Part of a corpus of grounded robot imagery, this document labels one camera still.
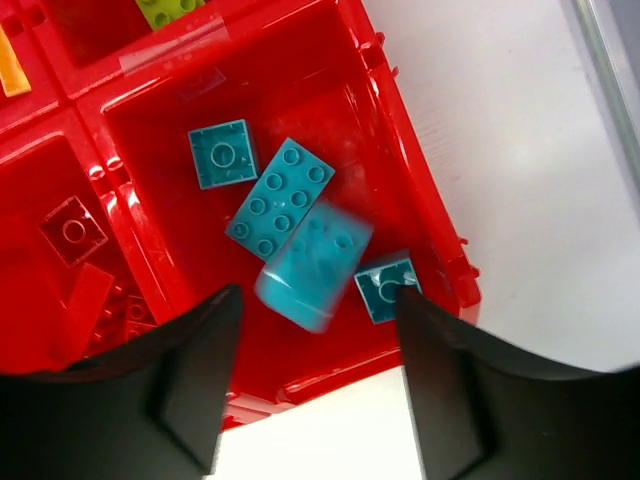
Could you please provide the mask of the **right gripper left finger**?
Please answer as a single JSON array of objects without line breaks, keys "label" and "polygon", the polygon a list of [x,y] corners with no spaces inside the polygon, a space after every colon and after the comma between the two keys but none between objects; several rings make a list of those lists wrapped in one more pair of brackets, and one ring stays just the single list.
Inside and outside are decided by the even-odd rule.
[{"label": "right gripper left finger", "polygon": [[201,479],[244,310],[228,285],[182,316],[60,372],[1,379],[5,479]]}]

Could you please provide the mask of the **small red lego brick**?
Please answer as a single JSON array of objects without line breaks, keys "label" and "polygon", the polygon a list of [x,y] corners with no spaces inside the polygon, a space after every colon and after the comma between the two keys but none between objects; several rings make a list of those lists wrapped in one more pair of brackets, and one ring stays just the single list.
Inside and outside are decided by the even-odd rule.
[{"label": "small red lego brick", "polygon": [[108,237],[77,196],[71,196],[52,210],[39,230],[68,267],[86,260],[105,245]]}]

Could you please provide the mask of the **large red lego brick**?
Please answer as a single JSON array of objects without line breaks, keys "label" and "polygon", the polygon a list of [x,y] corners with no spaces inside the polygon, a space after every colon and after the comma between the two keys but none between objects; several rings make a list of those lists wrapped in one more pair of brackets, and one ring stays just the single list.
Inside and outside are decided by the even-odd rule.
[{"label": "large red lego brick", "polygon": [[84,352],[91,357],[128,342],[158,326],[139,288],[116,282]]}]

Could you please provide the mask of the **small blue lego brick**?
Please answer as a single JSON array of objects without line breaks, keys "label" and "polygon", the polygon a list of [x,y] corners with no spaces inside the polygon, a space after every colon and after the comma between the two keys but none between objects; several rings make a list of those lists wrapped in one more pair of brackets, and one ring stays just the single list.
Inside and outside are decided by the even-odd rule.
[{"label": "small blue lego brick", "polygon": [[255,147],[245,119],[194,129],[187,136],[202,190],[259,178]]}]

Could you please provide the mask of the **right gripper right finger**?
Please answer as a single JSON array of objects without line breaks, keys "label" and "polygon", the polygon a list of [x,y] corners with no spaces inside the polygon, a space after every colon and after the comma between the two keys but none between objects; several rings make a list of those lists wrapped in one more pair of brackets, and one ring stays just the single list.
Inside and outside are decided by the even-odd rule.
[{"label": "right gripper right finger", "polygon": [[396,302],[416,444],[429,479],[635,479],[639,370],[521,349],[403,287]]}]

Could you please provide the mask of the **red jagged lego brick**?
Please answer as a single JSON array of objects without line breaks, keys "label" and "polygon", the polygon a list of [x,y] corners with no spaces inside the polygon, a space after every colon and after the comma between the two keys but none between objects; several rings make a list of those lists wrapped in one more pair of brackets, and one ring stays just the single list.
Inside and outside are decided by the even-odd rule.
[{"label": "red jagged lego brick", "polygon": [[82,265],[63,319],[56,326],[50,350],[56,364],[68,365],[83,356],[105,308],[114,279],[113,275],[99,267],[89,263]]}]

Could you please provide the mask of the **yellow lego plate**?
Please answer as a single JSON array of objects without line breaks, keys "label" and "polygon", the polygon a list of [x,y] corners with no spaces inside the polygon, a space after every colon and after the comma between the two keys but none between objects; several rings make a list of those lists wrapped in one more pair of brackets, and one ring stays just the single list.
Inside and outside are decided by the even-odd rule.
[{"label": "yellow lego plate", "polygon": [[4,29],[1,29],[0,34],[0,75],[2,89],[7,98],[22,95],[32,90]]}]

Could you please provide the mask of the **large blue lego brick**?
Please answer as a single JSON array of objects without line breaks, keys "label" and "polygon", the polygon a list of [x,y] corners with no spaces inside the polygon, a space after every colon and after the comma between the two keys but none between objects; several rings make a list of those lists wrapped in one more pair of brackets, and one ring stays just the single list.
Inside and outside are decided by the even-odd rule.
[{"label": "large blue lego brick", "polygon": [[230,221],[226,235],[262,260],[270,259],[334,174],[329,164],[286,139]]}]

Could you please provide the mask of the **blue frog lego brick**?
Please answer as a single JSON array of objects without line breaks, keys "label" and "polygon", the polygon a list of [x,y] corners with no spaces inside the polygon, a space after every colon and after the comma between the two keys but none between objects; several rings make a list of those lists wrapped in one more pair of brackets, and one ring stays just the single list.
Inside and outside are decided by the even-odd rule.
[{"label": "blue frog lego brick", "polygon": [[369,221],[317,202],[261,270],[257,297],[304,330],[325,331],[373,231]]}]

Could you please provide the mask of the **green lego brick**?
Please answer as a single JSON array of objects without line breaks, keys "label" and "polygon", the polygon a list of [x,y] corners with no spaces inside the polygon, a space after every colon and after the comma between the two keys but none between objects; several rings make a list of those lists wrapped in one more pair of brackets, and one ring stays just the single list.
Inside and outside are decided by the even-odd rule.
[{"label": "green lego brick", "polygon": [[136,4],[153,31],[205,5],[204,0],[136,0]]}]

